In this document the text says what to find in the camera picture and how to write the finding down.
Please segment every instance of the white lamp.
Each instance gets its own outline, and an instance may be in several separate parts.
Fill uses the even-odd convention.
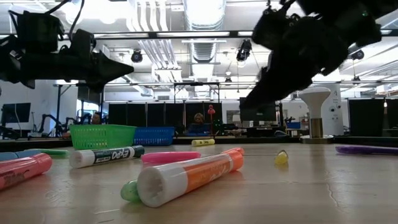
[[[323,137],[321,107],[329,95],[330,90],[325,87],[307,88],[298,93],[298,96],[307,104],[308,109],[310,110],[311,138]]]

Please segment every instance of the pink marker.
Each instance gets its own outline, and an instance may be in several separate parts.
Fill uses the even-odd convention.
[[[0,190],[47,172],[51,165],[51,157],[45,153],[0,162]]]
[[[199,152],[153,152],[141,156],[143,163],[167,164],[172,162],[198,159]]]

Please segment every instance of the table surface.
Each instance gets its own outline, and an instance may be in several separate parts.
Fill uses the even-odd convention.
[[[147,148],[217,154],[239,145]],[[0,223],[396,223],[395,156],[344,156],[334,145],[248,144],[244,167],[159,208],[121,199],[140,159],[71,169],[54,160],[44,175],[0,192]],[[289,165],[276,167],[287,151]]]

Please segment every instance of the green plastic basket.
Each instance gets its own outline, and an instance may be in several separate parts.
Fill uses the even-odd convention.
[[[70,135],[76,150],[131,146],[136,127],[115,124],[71,125]]]

